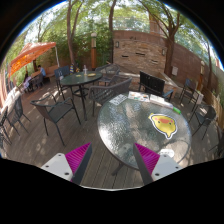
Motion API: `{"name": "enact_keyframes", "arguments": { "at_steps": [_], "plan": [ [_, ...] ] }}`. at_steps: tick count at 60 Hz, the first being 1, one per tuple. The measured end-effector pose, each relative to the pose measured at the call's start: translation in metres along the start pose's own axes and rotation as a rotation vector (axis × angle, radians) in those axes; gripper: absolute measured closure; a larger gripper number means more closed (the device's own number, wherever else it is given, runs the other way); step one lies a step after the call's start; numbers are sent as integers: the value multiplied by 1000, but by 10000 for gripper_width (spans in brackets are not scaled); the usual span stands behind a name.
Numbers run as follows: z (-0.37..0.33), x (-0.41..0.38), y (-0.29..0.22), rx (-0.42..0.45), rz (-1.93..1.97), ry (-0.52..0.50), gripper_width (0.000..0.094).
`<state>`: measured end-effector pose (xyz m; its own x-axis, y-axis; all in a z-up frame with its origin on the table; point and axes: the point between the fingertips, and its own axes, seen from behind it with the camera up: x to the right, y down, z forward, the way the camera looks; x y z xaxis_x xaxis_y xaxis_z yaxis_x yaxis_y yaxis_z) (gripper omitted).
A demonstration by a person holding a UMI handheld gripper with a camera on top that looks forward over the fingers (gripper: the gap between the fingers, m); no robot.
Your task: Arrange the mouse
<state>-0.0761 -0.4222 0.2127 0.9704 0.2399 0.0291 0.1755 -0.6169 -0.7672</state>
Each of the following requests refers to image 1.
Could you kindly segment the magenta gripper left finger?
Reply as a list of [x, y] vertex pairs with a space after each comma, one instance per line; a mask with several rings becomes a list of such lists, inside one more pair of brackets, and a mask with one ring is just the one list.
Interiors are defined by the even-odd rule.
[[79, 185], [91, 154], [92, 143], [89, 142], [67, 154], [57, 153], [42, 166], [42, 169]]

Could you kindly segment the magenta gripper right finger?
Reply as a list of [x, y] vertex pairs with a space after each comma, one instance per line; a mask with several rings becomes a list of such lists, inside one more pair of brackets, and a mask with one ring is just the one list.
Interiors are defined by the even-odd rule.
[[133, 144], [133, 153], [145, 185], [182, 169], [168, 154], [158, 154], [138, 143]]

